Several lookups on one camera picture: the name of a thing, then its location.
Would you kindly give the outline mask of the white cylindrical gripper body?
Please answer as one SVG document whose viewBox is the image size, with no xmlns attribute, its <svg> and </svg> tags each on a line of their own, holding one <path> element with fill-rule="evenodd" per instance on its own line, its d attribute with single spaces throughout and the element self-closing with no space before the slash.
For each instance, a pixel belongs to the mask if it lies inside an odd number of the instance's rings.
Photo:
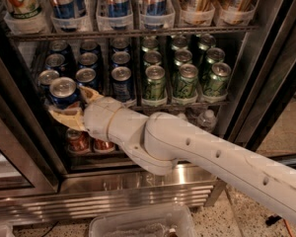
<svg viewBox="0 0 296 237">
<path fill-rule="evenodd" d="M 139 149 L 144 145 L 147 117 L 110 98 L 99 98 L 84 111 L 84 125 L 94 138 L 110 141 L 122 149 Z"/>
</svg>

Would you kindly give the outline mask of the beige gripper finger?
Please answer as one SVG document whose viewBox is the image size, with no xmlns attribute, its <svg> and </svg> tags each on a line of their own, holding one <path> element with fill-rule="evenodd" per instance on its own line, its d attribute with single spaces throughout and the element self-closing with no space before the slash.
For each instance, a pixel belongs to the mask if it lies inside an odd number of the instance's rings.
<svg viewBox="0 0 296 237">
<path fill-rule="evenodd" d="M 49 106 L 48 112 L 51 116 L 63 125 L 79 131 L 85 131 L 86 127 L 83 121 L 83 110 L 81 108 L 69 108 L 65 110 Z"/>
<path fill-rule="evenodd" d="M 90 87 L 80 86 L 79 89 L 80 89 L 82 99 L 87 105 L 103 97 L 103 95 L 101 95 L 97 90 L 94 90 Z"/>
</svg>

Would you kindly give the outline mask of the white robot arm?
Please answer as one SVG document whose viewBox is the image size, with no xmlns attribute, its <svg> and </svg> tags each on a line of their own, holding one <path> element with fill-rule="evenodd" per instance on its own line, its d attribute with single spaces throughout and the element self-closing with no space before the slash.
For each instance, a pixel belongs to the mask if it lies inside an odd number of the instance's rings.
<svg viewBox="0 0 296 237">
<path fill-rule="evenodd" d="M 88 87 L 81 91 L 86 109 L 50 106 L 52 117 L 118 145 L 134 163 L 158 176 L 186 160 L 296 225 L 296 170 L 177 116 L 157 112 L 147 117 Z"/>
</svg>

